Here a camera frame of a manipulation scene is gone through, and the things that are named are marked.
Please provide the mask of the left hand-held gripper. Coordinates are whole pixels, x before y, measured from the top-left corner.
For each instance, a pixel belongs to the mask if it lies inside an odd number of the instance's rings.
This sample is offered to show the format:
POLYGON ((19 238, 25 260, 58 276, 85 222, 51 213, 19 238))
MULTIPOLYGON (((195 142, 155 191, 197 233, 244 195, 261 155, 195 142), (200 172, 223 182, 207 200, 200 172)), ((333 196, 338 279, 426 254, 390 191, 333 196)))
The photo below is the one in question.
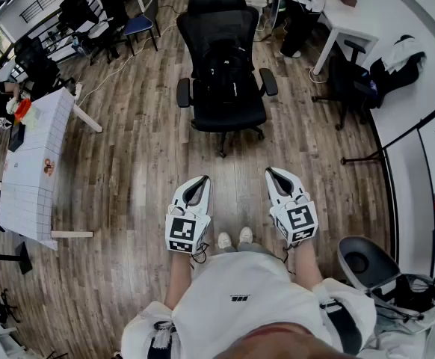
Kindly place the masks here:
POLYGON ((207 212, 211 180, 202 175, 180 185, 174 193, 172 204, 165 217, 165 242, 169 251, 199 254, 205 248, 204 237, 211 217, 207 212), (177 205, 192 205, 195 211, 177 205))

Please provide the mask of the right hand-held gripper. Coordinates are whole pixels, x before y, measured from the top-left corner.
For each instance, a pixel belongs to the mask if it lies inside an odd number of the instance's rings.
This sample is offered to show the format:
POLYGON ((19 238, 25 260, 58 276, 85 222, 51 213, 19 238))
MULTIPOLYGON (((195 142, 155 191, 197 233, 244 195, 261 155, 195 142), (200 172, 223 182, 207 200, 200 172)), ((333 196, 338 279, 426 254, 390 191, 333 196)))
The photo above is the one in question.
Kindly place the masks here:
POLYGON ((300 179, 282 168, 266 168, 265 180, 269 199, 276 204, 270 208, 270 215, 286 247, 294 248, 313 238, 318 229, 317 212, 309 194, 303 193, 300 179), (297 199, 281 203, 281 196, 297 199))

